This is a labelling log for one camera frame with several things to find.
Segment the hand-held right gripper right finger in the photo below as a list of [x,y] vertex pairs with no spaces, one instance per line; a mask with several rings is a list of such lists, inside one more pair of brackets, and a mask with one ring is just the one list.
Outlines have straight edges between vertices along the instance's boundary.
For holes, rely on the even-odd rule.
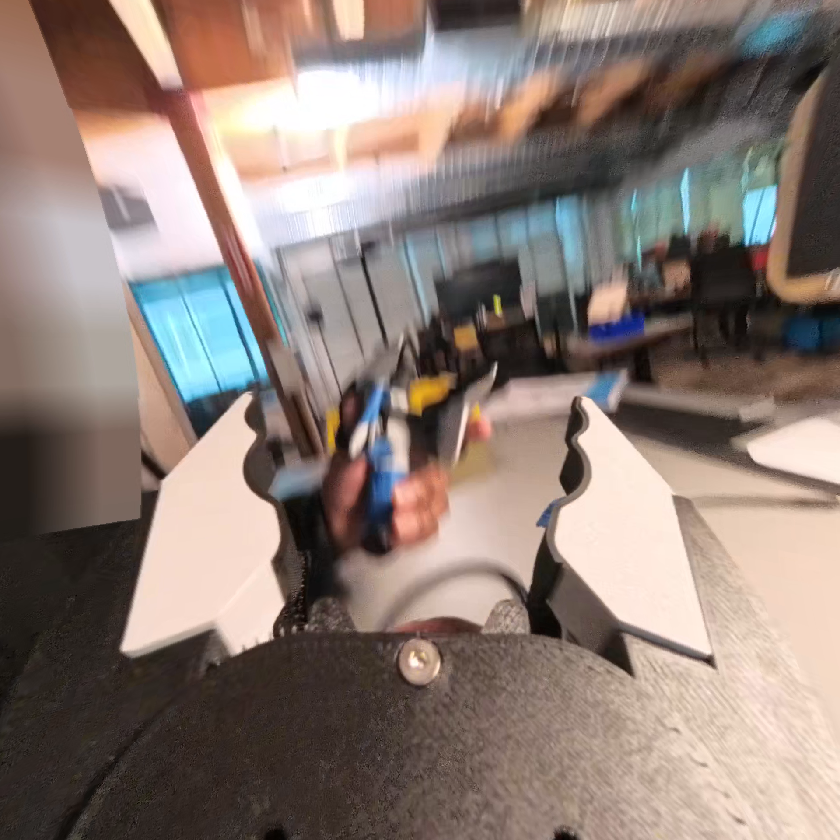
[[531,630],[596,655],[624,634],[714,659],[672,489],[590,397],[573,399],[564,442],[563,495],[539,524]]

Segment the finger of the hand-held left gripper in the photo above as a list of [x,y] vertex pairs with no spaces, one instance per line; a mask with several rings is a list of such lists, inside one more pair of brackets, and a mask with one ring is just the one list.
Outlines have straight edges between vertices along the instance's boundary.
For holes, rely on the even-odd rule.
[[387,346],[381,346],[354,377],[354,391],[360,395],[381,391],[388,395],[403,359],[405,338],[398,338]]
[[457,466],[466,429],[476,409],[487,401],[494,389],[498,362],[492,362],[487,373],[448,395],[436,414],[435,445],[437,461],[443,468]]

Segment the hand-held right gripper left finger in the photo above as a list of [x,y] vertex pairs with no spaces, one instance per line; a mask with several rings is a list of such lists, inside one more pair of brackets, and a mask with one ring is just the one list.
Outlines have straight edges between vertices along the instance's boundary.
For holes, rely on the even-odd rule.
[[120,652],[140,658],[203,634],[228,656],[268,643],[301,584],[257,394],[227,409],[164,478]]

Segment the person's left hand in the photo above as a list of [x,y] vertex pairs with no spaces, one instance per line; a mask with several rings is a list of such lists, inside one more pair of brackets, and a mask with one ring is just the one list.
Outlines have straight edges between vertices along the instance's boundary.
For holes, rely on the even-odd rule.
[[[413,438],[411,468],[392,493],[392,518],[387,528],[390,549],[433,537],[448,512],[448,472],[419,435]],[[321,485],[321,502],[327,532],[338,554],[363,548],[366,486],[369,466],[363,457],[351,458],[336,448]]]

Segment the white and blue box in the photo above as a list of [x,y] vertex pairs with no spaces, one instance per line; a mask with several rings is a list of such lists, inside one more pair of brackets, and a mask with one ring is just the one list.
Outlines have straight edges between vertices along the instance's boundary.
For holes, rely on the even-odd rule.
[[485,412],[494,422],[553,417],[571,412],[578,397],[590,399],[605,414],[617,411],[629,384],[627,370],[511,378],[488,400]]

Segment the table with blue bins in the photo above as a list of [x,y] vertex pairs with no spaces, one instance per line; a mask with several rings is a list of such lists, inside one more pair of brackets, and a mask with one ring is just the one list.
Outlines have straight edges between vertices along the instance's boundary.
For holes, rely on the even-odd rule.
[[559,358],[571,371],[625,371],[631,383],[655,384],[653,351],[687,336],[693,318],[688,313],[630,321],[631,330],[614,330],[605,337],[571,334],[561,337]]

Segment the white flat base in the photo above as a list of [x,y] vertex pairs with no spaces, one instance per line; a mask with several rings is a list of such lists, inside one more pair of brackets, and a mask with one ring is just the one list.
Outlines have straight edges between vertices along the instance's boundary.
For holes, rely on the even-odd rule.
[[766,423],[731,440],[766,469],[839,486],[839,412]]

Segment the black panel with tan rim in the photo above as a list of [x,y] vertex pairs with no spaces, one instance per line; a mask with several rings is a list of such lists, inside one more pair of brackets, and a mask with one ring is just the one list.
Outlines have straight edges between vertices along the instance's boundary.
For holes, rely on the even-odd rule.
[[839,303],[839,59],[797,104],[780,159],[768,288],[799,307]]

